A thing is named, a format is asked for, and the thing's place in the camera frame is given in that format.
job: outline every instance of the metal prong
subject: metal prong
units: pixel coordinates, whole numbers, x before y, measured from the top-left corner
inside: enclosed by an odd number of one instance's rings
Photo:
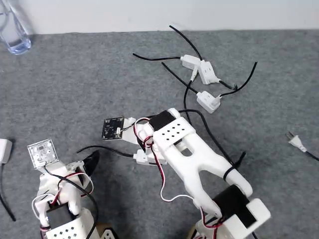
[[[291,133],[290,131],[288,131],[288,133],[286,133],[286,136],[288,137],[288,139],[293,139],[293,137],[295,137],[295,135],[293,133]]]

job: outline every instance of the black circuit board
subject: black circuit board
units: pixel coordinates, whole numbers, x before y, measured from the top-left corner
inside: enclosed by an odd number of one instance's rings
[[[110,118],[104,120],[102,139],[121,139],[123,134],[124,117]]]

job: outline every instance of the white wire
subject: white wire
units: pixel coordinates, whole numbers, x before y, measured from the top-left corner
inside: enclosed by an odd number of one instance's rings
[[[165,202],[168,202],[168,203],[170,203],[170,202],[174,201],[176,198],[180,198],[180,197],[190,198],[190,199],[192,199],[192,200],[194,201],[194,198],[193,198],[193,197],[191,197],[190,195],[186,195],[186,194],[179,194],[179,195],[177,195],[177,196],[175,196],[175,197],[173,197],[173,198],[171,198],[171,199],[166,199],[166,198],[163,197],[163,190],[164,190],[165,182],[166,182],[165,173],[164,173],[164,170],[163,170],[161,164],[159,163],[159,160],[157,159],[157,157],[156,157],[156,155],[155,155],[154,152],[153,152],[153,154],[154,154],[155,160],[156,160],[156,162],[157,162],[157,165],[159,166],[159,170],[161,171],[161,173],[162,173],[162,175],[163,175],[162,187],[161,187],[161,189],[160,189],[160,197],[161,197],[161,199],[162,199],[163,201],[165,201]]]
[[[37,200],[39,197],[43,197],[43,196],[53,196],[53,199],[55,198],[55,195],[54,195],[53,193],[44,193],[44,194],[41,194],[41,195],[36,196],[36,197],[32,200],[31,206],[32,206],[33,213],[34,213],[35,217],[38,218],[39,220],[40,220],[40,216],[39,216],[38,213],[36,212],[35,207],[34,207],[34,204],[35,204],[35,200]]]
[[[137,119],[137,120],[134,122],[134,129],[135,129],[135,131],[136,131],[136,135],[137,135],[137,137],[140,139],[140,141],[143,142],[143,140],[140,138],[140,136],[139,136],[139,134],[138,134],[138,130],[137,130],[137,128],[136,128],[137,123],[140,122],[141,120],[150,120],[150,118],[143,117],[143,118]]]

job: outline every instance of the white plug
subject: white plug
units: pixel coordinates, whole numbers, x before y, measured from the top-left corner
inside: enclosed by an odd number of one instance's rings
[[[196,95],[197,102],[210,114],[217,110],[220,106],[220,96],[215,98],[207,91],[198,92]]]
[[[301,142],[298,135],[294,135],[290,131],[286,134],[286,136],[290,139],[288,141],[289,144],[293,145],[294,147],[300,149],[302,152],[306,153],[307,149],[303,146],[303,143]]]
[[[198,71],[204,85],[218,83],[220,81],[220,79],[215,75],[214,69],[209,61],[202,60],[198,67]]]
[[[194,67],[199,67],[200,59],[190,55],[184,55],[180,58],[182,65],[190,70],[194,70]]]
[[[191,74],[191,78],[190,78],[190,81],[194,81],[196,76],[197,76],[197,73],[198,73],[198,66],[195,66],[194,69],[193,69],[193,72]]]
[[[7,163],[10,157],[12,142],[0,138],[0,163]]]

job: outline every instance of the power cord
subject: power cord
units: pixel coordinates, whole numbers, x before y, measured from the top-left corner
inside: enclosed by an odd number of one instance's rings
[[[176,79],[178,79],[183,85],[187,87],[187,83],[185,83],[185,81],[183,81],[177,74],[175,74],[164,62],[162,62],[161,64],[168,70],[168,72],[170,72],[173,76],[175,76]],[[192,87],[189,86],[188,88],[195,94],[198,93],[198,91],[193,89]]]
[[[117,150],[117,149],[113,149],[113,148],[111,148],[111,147],[102,146],[102,145],[90,145],[90,146],[87,146],[87,147],[84,147],[84,148],[78,150],[76,153],[80,153],[80,152],[82,152],[83,150],[88,149],[88,148],[103,148],[103,149],[106,149],[106,150],[111,151],[111,152],[113,152],[113,153],[116,153],[116,154],[118,154],[118,155],[121,155],[121,156],[124,156],[124,157],[128,157],[128,158],[133,158],[133,155],[132,155],[132,154],[124,153],[124,152],[121,152],[121,151],[119,151],[119,150]]]
[[[94,205],[94,207],[95,207],[95,210],[96,210],[96,215],[95,215],[95,217],[94,217],[94,223],[93,223],[93,225],[92,225],[92,227],[91,227],[91,229],[90,229],[88,235],[86,236],[86,239],[89,239],[90,236],[92,235],[94,229],[95,229],[96,223],[97,223],[98,218],[99,218],[99,208],[98,208],[98,205],[97,205],[95,199],[94,199],[86,190],[84,190],[83,188],[81,188],[79,185],[77,185],[76,183],[72,182],[71,180],[67,179],[66,177],[62,177],[62,176],[60,176],[60,175],[52,174],[51,172],[49,172],[49,171],[46,169],[46,166],[44,166],[43,168],[44,168],[44,170],[45,170],[48,174],[50,174],[51,176],[57,177],[57,178],[59,178],[59,179],[61,179],[61,180],[63,180],[63,181],[66,181],[66,182],[72,184],[74,187],[76,187],[77,189],[79,189],[82,193],[84,193],[84,194],[92,201],[92,203],[93,203],[93,205]]]
[[[140,56],[136,53],[133,53],[133,56],[136,56],[142,60],[146,60],[146,61],[163,61],[163,60],[171,60],[171,59],[180,59],[180,56],[169,56],[169,57],[161,57],[161,58],[148,58],[145,56]]]
[[[0,175],[0,188],[1,188],[1,191],[2,191],[2,171],[3,171],[3,164],[0,163],[0,172],[1,172],[1,175]],[[9,214],[9,216],[11,217],[12,221],[16,221],[15,219],[15,216],[14,214],[12,213],[10,207],[6,204],[4,198],[2,197],[1,195],[1,192],[0,192],[0,202],[1,204],[3,205],[4,209],[6,210],[6,212]]]
[[[310,156],[311,158],[319,161],[319,157],[313,155],[312,153],[308,152],[308,150],[306,149],[306,147],[304,147],[303,143],[301,142],[300,138],[298,135],[294,135],[293,133],[291,133],[290,131],[286,134],[286,136],[288,137],[289,141],[288,143],[290,143],[292,146],[298,148],[301,152],[306,153],[308,156]]]
[[[227,159],[227,161],[231,164],[231,165],[234,165],[234,162],[233,160],[231,159],[231,157],[228,155],[228,153],[224,150],[224,148],[220,145],[220,143],[218,142],[218,140],[215,138],[215,136],[212,134],[212,132],[210,131],[209,127],[208,127],[208,124],[207,124],[207,121],[204,117],[204,115],[198,111],[198,110],[191,110],[191,109],[186,109],[186,110],[181,110],[181,111],[178,111],[180,113],[184,113],[184,112],[195,112],[197,113],[201,120],[203,121],[204,123],[204,126],[205,126],[205,129],[208,133],[208,135],[210,136],[210,138],[214,141],[214,143],[216,144],[216,146],[219,148],[219,150],[222,152],[222,154],[225,156],[225,158]]]
[[[201,57],[200,53],[198,52],[197,48],[194,46],[194,44],[183,34],[181,33],[179,30],[177,30],[175,27],[173,27],[172,25],[169,25],[169,27],[171,29],[173,29],[174,31],[176,31],[179,35],[181,35],[182,38],[185,39],[185,41],[187,41],[189,43],[189,45],[194,49],[194,51],[196,52],[196,54],[198,55],[198,58],[202,61],[203,58]]]
[[[187,92],[188,92],[189,87],[190,87],[190,85],[191,85],[192,82],[193,82],[193,81],[189,81],[189,83],[188,83],[188,85],[187,85],[187,87],[186,87],[185,93],[184,93],[184,99],[183,99],[184,110],[187,109],[187,107],[186,107],[186,97],[187,97]],[[193,124],[191,123],[191,120],[190,120],[190,117],[189,117],[188,112],[186,111],[185,113],[186,113],[186,117],[187,117],[187,120],[188,120],[189,124],[190,124],[191,126],[193,126]]]
[[[239,87],[238,89],[236,89],[236,90],[234,90],[234,91],[232,91],[232,92],[228,92],[228,93],[221,94],[220,97],[226,96],[226,95],[231,95],[231,94],[233,94],[233,93],[236,93],[236,92],[240,91],[242,88],[244,88],[244,87],[247,85],[247,83],[250,81],[251,77],[253,76],[256,66],[257,66],[257,62],[254,63],[253,69],[251,70],[249,77],[247,78],[247,80],[245,81],[245,83],[242,84],[241,87]]]

